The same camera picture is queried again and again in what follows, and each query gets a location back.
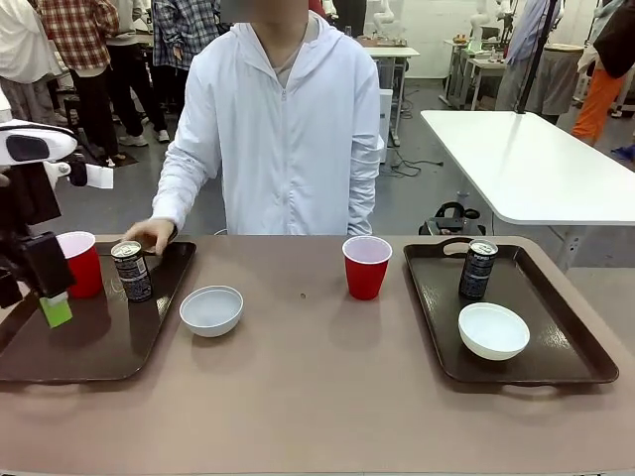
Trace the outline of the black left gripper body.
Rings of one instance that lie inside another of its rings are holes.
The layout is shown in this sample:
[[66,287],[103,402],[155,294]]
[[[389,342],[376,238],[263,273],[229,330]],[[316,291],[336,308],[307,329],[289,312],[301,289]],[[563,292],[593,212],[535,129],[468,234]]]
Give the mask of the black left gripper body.
[[61,215],[45,165],[12,166],[1,173],[1,268],[16,278],[32,278],[51,253],[61,253],[54,233],[31,229]]

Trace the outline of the person's right hand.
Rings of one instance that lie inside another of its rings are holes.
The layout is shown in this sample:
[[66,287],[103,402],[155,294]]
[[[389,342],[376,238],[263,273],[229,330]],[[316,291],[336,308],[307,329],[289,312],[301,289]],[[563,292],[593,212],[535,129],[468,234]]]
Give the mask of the person's right hand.
[[132,225],[122,240],[136,241],[144,251],[162,255],[177,233],[178,228],[171,220],[151,218]]

